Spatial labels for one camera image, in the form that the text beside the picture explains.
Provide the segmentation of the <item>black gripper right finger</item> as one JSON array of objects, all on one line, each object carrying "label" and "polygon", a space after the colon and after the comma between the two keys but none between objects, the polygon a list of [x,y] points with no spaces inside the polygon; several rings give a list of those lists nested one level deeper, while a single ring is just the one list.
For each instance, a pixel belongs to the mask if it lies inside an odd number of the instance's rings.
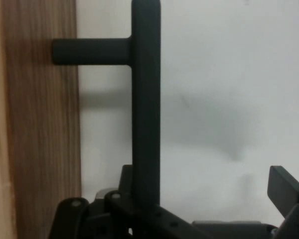
[{"label": "black gripper right finger", "polygon": [[282,166],[271,166],[267,195],[284,217],[275,239],[299,239],[299,181]]}]

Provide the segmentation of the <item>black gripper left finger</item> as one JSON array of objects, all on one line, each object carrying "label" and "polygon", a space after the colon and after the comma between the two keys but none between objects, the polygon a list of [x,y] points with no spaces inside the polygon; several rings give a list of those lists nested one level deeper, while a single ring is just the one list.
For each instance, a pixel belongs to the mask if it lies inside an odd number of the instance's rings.
[{"label": "black gripper left finger", "polygon": [[148,210],[134,204],[131,196],[132,165],[122,168],[119,187],[89,203],[69,198],[59,203],[53,239],[195,239],[197,229],[167,210]]}]

